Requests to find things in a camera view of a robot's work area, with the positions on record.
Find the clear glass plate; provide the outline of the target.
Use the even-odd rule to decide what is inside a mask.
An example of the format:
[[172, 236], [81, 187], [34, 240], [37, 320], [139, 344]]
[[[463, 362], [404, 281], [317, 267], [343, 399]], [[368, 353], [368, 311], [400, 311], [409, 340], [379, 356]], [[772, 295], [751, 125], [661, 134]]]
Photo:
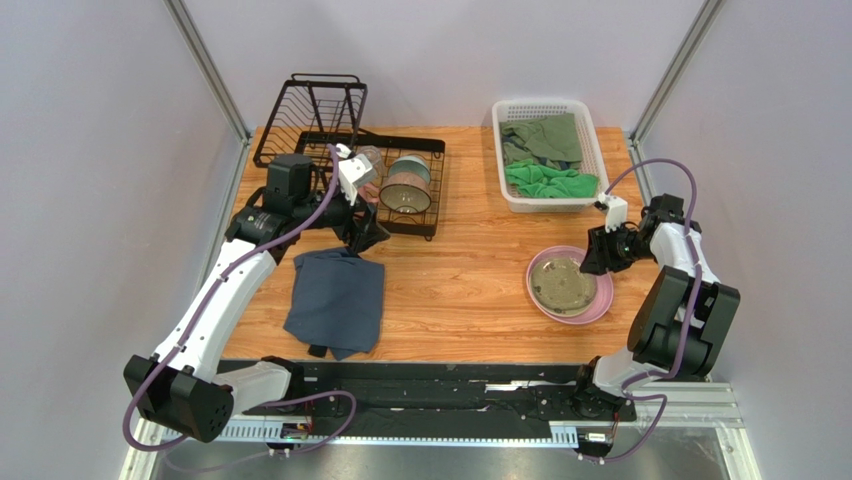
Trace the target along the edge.
[[596, 279], [580, 271], [570, 257], [553, 257], [534, 262], [528, 275], [534, 301], [555, 316], [574, 317], [585, 312], [597, 295]]

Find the brown speckled bowl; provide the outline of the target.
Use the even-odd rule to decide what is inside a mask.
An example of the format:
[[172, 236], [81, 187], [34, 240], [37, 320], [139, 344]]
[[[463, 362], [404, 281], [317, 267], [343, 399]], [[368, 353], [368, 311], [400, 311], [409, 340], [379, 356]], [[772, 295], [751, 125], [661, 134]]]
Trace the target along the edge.
[[380, 189], [379, 198], [387, 208], [403, 214], [423, 213], [432, 204], [429, 184], [411, 172], [389, 176]]

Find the pink mug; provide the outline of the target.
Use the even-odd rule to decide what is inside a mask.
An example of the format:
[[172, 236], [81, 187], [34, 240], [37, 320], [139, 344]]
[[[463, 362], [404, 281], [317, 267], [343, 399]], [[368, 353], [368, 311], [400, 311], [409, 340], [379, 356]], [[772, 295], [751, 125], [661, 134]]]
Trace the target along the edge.
[[380, 189], [372, 184], [366, 184], [358, 189], [359, 195], [370, 204], [378, 204], [380, 201]]

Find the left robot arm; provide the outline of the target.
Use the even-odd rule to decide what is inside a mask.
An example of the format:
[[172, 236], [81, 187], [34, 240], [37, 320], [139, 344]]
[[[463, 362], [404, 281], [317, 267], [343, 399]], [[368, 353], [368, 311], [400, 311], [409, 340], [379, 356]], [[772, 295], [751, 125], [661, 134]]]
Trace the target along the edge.
[[331, 173], [303, 154], [277, 156], [259, 188], [233, 217], [215, 266], [187, 312], [148, 357], [132, 356], [123, 377], [133, 396], [123, 421], [128, 443], [133, 414], [165, 427], [180, 441], [209, 443], [230, 418], [284, 400], [302, 376], [293, 362], [268, 356], [219, 373], [224, 347], [259, 287], [303, 231], [332, 229], [353, 253], [388, 239], [377, 209], [361, 194], [378, 175], [373, 163], [337, 144]]

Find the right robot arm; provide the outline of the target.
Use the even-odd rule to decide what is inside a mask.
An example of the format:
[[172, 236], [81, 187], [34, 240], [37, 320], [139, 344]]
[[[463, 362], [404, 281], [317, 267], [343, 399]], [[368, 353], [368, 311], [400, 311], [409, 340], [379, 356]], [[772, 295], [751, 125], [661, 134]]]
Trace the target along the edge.
[[710, 372], [741, 301], [739, 291], [712, 273], [701, 250], [701, 228], [683, 199], [652, 199], [638, 224], [628, 221], [622, 198], [599, 195], [601, 227], [588, 232], [581, 272], [621, 272], [640, 260], [659, 269], [640, 306], [625, 347], [581, 367], [571, 397], [582, 418], [615, 416], [629, 392], [656, 380], [701, 377]]

